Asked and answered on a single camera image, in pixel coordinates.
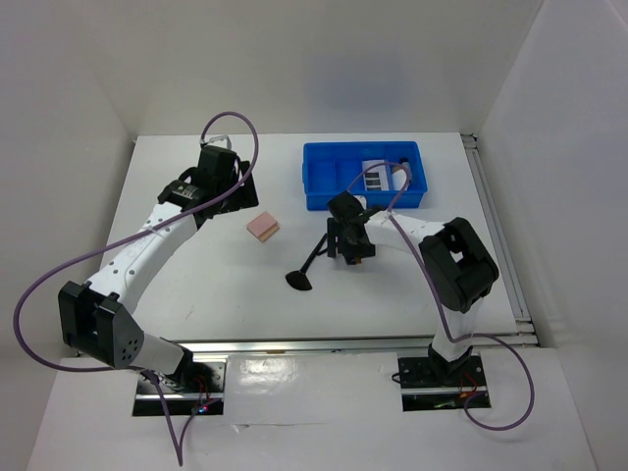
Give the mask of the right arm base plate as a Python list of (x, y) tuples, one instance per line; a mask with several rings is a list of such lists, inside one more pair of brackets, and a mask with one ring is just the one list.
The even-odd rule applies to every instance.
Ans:
[(479, 355), (470, 359), (450, 376), (438, 378), (427, 357), (400, 357), (391, 379), (400, 387), (404, 412), (491, 408), (490, 393)]

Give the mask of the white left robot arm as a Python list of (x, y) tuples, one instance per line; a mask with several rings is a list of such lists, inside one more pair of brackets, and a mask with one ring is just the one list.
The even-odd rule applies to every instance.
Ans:
[(192, 383), (198, 364), (180, 344), (147, 334), (133, 313), (175, 252), (217, 215), (258, 205), (253, 164), (230, 149), (205, 144), (196, 166), (168, 183), (135, 238), (83, 284), (58, 295), (66, 345), (113, 369), (158, 372), (173, 392)]

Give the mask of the black fan makeup brush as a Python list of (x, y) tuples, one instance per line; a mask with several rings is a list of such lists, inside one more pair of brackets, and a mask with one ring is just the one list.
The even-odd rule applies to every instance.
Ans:
[(307, 277), (307, 271), (314, 260), (326, 252), (327, 239), (327, 234), (323, 234), (302, 266), (298, 270), (286, 274), (286, 281), (291, 288), (299, 291), (310, 291), (312, 289), (312, 285)]

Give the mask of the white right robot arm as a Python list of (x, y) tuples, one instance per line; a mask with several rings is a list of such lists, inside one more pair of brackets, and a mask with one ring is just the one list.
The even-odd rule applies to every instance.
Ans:
[(472, 352), (480, 306), (498, 280), (497, 263), (464, 218), (424, 221), (366, 208), (344, 191), (327, 204), (328, 256), (348, 265), (388, 247), (415, 257), (437, 305), (440, 324), (428, 347), (428, 372), (440, 385), (451, 384)]

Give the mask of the small clear bottle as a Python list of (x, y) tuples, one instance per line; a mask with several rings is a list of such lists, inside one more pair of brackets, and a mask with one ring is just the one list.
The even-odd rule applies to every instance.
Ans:
[(408, 176), (408, 181), (412, 183), (413, 181), (413, 171), (411, 167), (411, 163), (408, 158), (403, 157), (399, 160), (399, 164), (406, 169), (406, 174)]

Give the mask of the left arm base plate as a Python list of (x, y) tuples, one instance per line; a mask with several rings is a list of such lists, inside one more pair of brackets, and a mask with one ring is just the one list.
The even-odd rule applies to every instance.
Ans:
[[(212, 376), (201, 382), (193, 380), (191, 388), (184, 388), (160, 375), (159, 386), (168, 411), (174, 417), (189, 416), (196, 412), (200, 416), (224, 414), (224, 388), (228, 360), (226, 356), (201, 355), (199, 358), (211, 371)], [(131, 415), (133, 417), (163, 417), (164, 410), (156, 387), (144, 376), (137, 380)]]

